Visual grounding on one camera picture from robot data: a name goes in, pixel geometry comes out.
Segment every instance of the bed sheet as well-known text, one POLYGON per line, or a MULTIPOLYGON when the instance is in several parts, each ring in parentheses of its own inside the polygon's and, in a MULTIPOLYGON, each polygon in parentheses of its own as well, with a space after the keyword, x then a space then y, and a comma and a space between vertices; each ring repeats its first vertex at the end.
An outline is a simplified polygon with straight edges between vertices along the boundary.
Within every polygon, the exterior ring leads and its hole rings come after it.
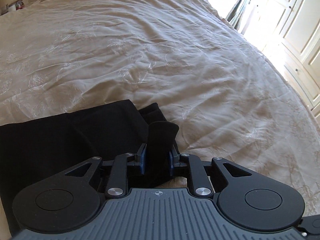
POLYGON ((207 0, 47 0, 1 16, 0 26, 0 125, 157 102, 180 127, 180 152, 284 182, 302 194, 305 215, 320 213, 319 126, 207 0))

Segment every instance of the black mechanical arm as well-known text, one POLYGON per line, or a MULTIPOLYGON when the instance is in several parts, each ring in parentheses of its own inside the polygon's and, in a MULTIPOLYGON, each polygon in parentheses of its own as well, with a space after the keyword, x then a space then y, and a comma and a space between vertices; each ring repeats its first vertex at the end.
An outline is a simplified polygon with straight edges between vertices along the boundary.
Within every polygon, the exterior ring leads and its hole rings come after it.
POLYGON ((303 198, 288 185, 220 157, 205 162, 174 147, 167 157, 170 176, 186 177, 188 188, 131 187, 128 178, 148 168, 142 144, 23 189, 13 239, 320 239, 320 216, 302 217, 303 198))

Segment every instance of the cream bedspread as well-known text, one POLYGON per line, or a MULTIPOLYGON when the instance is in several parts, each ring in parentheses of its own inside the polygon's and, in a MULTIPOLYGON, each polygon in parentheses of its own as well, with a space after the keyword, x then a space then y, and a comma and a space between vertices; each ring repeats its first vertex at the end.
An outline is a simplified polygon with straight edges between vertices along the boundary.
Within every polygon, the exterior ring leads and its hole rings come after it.
POLYGON ((315 119, 207 0, 47 0, 0 26, 0 125, 157 102, 180 127, 181 152, 284 182, 302 194, 306 215, 320 213, 315 119))

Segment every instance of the metal rivet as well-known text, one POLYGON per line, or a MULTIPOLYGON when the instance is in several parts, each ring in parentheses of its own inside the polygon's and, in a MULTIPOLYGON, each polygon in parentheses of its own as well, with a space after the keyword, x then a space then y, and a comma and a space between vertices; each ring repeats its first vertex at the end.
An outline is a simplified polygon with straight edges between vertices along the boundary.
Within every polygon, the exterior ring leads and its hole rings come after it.
POLYGON ((112 187, 108 189, 108 194, 111 196, 119 196, 123 193, 123 190, 119 187, 112 187))
POLYGON ((207 187, 200 187, 196 189, 196 193, 201 196, 206 196, 211 193, 211 190, 208 189, 207 187))

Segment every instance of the grey ribbed plate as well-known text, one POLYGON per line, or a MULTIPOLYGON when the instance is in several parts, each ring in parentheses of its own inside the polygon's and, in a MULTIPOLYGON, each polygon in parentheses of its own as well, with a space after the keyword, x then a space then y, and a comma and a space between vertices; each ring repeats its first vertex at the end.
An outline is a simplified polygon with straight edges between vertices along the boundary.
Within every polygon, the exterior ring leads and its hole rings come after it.
POLYGON ((226 221, 209 199, 192 197, 187 189, 132 189, 122 199, 109 200, 90 223, 63 234, 21 231, 14 240, 299 240, 291 228, 259 234, 226 221))

